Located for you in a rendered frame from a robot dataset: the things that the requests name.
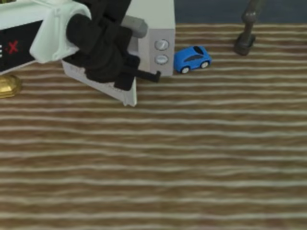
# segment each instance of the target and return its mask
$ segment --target red x mark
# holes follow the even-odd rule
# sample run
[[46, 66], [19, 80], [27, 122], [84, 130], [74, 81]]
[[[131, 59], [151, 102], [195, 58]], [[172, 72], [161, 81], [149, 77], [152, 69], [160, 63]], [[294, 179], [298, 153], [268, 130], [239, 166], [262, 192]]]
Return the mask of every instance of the red x mark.
[[18, 41], [14, 41], [13, 43], [9, 42], [10, 50], [8, 50], [8, 48], [6, 48], [5, 50], [8, 51], [9, 54], [12, 54], [13, 52], [18, 52], [17, 45]]

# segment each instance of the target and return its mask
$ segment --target blue gray background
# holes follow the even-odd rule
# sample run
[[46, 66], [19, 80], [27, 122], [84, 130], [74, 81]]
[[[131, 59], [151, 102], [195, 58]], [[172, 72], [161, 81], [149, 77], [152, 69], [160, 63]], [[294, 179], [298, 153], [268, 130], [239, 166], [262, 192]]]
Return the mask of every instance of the blue gray background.
[[[240, 23], [248, 0], [175, 0], [177, 23]], [[266, 0], [260, 23], [306, 23], [307, 0]]]

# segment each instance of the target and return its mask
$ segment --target blue toy car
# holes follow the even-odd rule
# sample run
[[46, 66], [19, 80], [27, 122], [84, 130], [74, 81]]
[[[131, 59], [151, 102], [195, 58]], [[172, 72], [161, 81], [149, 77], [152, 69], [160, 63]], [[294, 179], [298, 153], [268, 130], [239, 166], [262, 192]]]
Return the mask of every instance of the blue toy car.
[[175, 53], [174, 69], [179, 73], [188, 73], [192, 69], [207, 68], [212, 58], [203, 46], [190, 46]]

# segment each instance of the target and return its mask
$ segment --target car window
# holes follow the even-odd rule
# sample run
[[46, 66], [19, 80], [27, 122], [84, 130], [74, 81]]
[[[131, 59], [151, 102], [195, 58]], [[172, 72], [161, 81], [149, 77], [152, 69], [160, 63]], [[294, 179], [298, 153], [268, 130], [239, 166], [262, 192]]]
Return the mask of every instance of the car window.
[[191, 57], [185, 59], [184, 62], [187, 62], [187, 61], [194, 61], [194, 60], [202, 59], [202, 58], [203, 58], [202, 55], [197, 54], [197, 55], [193, 55], [193, 56], [191, 56]]
[[198, 46], [194, 46], [193, 49], [195, 50], [196, 53], [204, 55], [203, 51]]

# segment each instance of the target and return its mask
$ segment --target wood grain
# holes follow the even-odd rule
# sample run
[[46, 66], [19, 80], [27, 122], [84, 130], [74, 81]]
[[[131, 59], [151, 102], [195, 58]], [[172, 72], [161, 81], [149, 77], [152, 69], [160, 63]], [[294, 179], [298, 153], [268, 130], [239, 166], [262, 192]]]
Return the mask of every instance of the wood grain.
[[15, 74], [0, 100], [1, 230], [304, 230], [307, 30], [179, 24], [177, 47], [213, 65], [159, 84], [139, 105], [65, 76], [59, 63]]

